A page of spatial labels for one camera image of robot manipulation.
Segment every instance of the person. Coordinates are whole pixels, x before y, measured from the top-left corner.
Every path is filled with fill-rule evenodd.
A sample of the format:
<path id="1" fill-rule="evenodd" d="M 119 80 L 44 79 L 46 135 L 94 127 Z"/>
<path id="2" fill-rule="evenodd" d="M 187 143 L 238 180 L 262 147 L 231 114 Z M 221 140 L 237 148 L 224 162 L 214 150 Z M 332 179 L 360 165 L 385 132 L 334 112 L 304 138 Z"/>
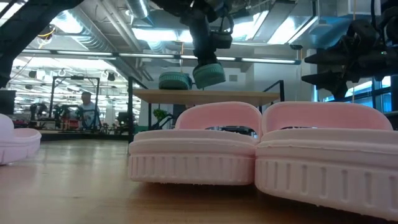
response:
<path id="1" fill-rule="evenodd" d="M 83 109 L 83 117 L 82 119 L 85 120 L 87 127 L 90 127 L 91 124 L 93 124 L 93 121 L 95 121 L 94 125 L 91 128 L 97 127 L 99 125 L 98 122 L 98 116 L 100 114 L 100 109 L 96 108 L 98 115 L 95 115 L 95 103 L 91 102 L 91 93 L 90 92 L 83 92 L 81 94 L 81 100 L 82 104 L 79 106 L 80 108 Z M 79 122 L 79 127 L 84 128 L 82 125 L 82 122 Z"/>

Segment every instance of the window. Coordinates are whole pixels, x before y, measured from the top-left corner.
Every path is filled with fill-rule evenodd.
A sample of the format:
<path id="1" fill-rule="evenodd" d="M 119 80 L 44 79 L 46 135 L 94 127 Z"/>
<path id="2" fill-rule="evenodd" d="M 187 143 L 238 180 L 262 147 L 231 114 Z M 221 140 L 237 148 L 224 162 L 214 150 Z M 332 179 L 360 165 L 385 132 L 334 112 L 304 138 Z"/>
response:
<path id="1" fill-rule="evenodd" d="M 386 93 L 381 95 L 381 101 L 382 101 L 382 112 L 383 113 L 388 113 L 392 111 L 392 106 L 391 106 L 391 93 Z"/>
<path id="2" fill-rule="evenodd" d="M 359 84 L 354 88 L 350 88 L 347 91 L 345 97 L 342 99 L 336 100 L 333 96 L 328 96 L 324 98 L 323 101 L 352 103 L 353 95 L 355 97 L 354 103 L 375 108 L 383 113 L 388 113 L 392 111 L 390 77 L 385 77 L 381 82 L 372 80 Z"/>

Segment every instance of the pink slide sandal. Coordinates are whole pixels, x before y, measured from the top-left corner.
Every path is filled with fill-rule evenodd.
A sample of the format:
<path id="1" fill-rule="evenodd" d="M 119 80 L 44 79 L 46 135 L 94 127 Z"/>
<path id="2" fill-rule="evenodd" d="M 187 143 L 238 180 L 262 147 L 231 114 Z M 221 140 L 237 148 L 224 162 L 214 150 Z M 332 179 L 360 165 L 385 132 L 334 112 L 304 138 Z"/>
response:
<path id="1" fill-rule="evenodd" d="M 0 165 L 34 156 L 40 149 L 42 135 L 29 128 L 14 129 L 6 115 L 0 114 Z"/>
<path id="2" fill-rule="evenodd" d="M 206 130 L 215 126 L 245 126 L 261 136 L 261 114 L 247 103 L 211 103 L 183 112 L 174 130 L 139 133 L 129 146 L 131 179 L 178 184 L 253 183 L 259 140 Z"/>
<path id="3" fill-rule="evenodd" d="M 277 103 L 264 113 L 262 130 L 260 191 L 398 220 L 398 132 L 380 112 L 347 103 Z"/>

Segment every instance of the shelf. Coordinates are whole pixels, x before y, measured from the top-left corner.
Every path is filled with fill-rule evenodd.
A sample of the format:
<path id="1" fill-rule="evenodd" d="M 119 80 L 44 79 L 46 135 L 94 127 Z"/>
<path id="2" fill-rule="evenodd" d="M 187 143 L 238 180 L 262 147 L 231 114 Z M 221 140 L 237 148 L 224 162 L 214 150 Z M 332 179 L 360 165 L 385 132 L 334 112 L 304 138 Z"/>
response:
<path id="1" fill-rule="evenodd" d="M 176 105 L 238 101 L 262 106 L 279 99 L 278 93 L 260 91 L 134 90 L 133 95 L 147 103 Z"/>

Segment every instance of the wooden table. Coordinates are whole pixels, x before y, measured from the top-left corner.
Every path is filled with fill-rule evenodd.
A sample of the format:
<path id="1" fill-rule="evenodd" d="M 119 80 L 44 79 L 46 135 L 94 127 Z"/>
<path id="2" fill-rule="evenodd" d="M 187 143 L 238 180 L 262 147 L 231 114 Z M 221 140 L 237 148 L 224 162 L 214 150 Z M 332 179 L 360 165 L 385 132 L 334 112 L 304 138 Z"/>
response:
<path id="1" fill-rule="evenodd" d="M 126 149 L 125 141 L 45 142 L 35 158 L 0 167 L 0 223 L 387 223 L 268 197 L 253 185 L 133 182 Z"/>
<path id="2" fill-rule="evenodd" d="M 134 90 L 133 94 L 147 103 L 177 105 L 239 101 L 262 106 L 279 99 L 278 93 L 260 91 Z"/>

